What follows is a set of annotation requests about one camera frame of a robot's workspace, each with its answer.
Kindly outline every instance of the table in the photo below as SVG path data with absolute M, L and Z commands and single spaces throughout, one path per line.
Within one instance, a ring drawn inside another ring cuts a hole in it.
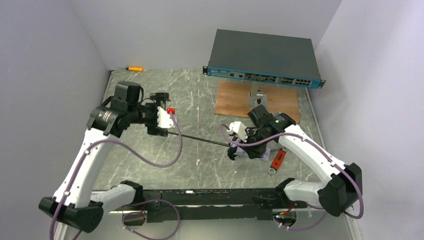
M 144 94 L 168 92 L 168 107 L 176 109 L 177 121 L 185 135 L 225 143 L 219 126 L 241 121 L 253 126 L 248 118 L 215 115 L 215 101 L 219 81 L 229 78 L 206 76 L 201 69 L 146 69 L 143 72 L 117 69 L 112 72 L 105 98 L 113 95 L 119 81 L 132 81 L 144 88 Z M 273 84 L 276 88 L 286 86 Z M 300 127 L 315 142 L 321 144 L 313 110 L 305 88 L 296 87 L 300 111 Z M 149 136 L 144 125 L 132 125 L 124 131 L 121 140 L 145 158 L 155 163 L 174 159 L 179 145 L 178 136 Z M 95 190 L 107 190 L 123 180 L 143 185 L 144 189 L 223 189 L 223 188 L 274 188 L 286 178 L 318 182 L 318 177 L 292 152 L 288 152 L 276 174 L 268 162 L 241 157 L 235 161 L 227 157 L 227 147 L 183 139 L 179 160 L 167 168 L 148 165 L 121 146 L 114 146 L 95 182 Z

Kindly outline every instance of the robotic arm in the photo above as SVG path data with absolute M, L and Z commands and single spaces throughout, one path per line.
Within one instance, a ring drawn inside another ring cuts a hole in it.
M 145 105 L 143 97 L 143 88 L 137 83 L 121 81 L 116 85 L 114 95 L 91 112 L 81 149 L 69 173 L 53 197 L 41 199 L 39 209 L 59 222 L 90 233 L 103 214 L 144 201 L 143 186 L 131 181 L 123 181 L 101 194 L 91 194 L 113 143 L 123 144 L 118 139 L 130 124 L 144 124 L 149 135 L 158 136 L 167 136 L 168 129 L 174 126 L 169 114 L 174 110 L 165 111 L 168 93 L 150 94 L 151 101 Z
M 233 141 L 238 137 L 244 142 L 234 144 L 236 146 L 228 150 L 230 158 L 234 157 L 237 148 L 242 148 L 251 159 L 260 158 L 266 150 L 267 143 L 274 140 L 299 156 L 320 179 L 320 182 L 286 179 L 276 187 L 279 201 L 304 201 L 312 205 L 321 205 L 329 214 L 338 217 L 359 199 L 357 189 L 362 197 L 361 168 L 355 163 L 346 165 L 329 154 L 303 132 L 288 115 L 279 112 L 270 114 L 264 106 L 259 105 L 250 111 L 248 116 L 255 127 L 246 127 L 239 121 L 232 122 L 228 127 L 227 132 L 235 136 Z

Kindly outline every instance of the metal stand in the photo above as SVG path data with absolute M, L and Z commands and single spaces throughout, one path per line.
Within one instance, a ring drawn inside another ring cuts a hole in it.
M 267 107 L 267 95 L 259 90 L 259 82 L 254 81 L 249 92 L 249 108 L 255 108 L 259 105 Z

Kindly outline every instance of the white wall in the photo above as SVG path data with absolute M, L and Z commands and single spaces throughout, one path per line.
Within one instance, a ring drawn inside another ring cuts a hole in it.
M 38 209 L 69 171 L 108 72 L 68 0 L 0 3 L 0 239 L 48 239 Z
M 342 0 L 70 0 L 109 69 L 199 69 L 217 29 L 310 38 Z
M 343 0 L 311 91 L 327 148 L 363 170 L 364 239 L 424 239 L 424 3 Z

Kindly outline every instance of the wooden board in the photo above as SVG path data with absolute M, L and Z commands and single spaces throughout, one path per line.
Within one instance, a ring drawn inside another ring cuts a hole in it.
M 216 96 L 215 114 L 247 118 L 249 107 L 249 92 L 252 84 L 220 81 Z M 296 89 L 287 89 L 273 86 L 259 86 L 268 98 L 266 109 L 270 113 L 282 112 L 299 123 L 298 92 Z

